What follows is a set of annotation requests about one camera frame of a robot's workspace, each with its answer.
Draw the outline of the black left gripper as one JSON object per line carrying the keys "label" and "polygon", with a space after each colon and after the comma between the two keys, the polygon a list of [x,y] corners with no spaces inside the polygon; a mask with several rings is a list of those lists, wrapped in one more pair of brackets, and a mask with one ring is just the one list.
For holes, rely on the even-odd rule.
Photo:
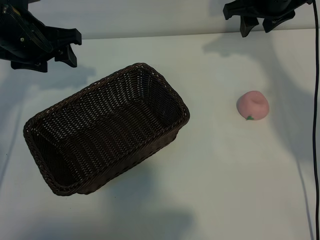
{"label": "black left gripper", "polygon": [[48,62],[54,57],[72,68],[78,66],[71,44],[81,45],[82,35],[75,29],[44,25],[29,11],[35,0],[2,0],[0,2],[0,47],[23,61],[10,61],[14,70],[48,72]]}

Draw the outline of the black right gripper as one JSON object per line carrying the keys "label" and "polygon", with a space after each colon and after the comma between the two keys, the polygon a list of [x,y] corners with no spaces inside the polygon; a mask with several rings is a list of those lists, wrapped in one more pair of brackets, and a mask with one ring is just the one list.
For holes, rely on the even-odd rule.
{"label": "black right gripper", "polygon": [[243,38],[257,25],[257,18],[263,18],[263,29],[269,33],[280,24],[295,17],[295,9],[311,4],[312,0],[235,0],[223,7],[226,20],[232,16],[240,17],[240,33]]}

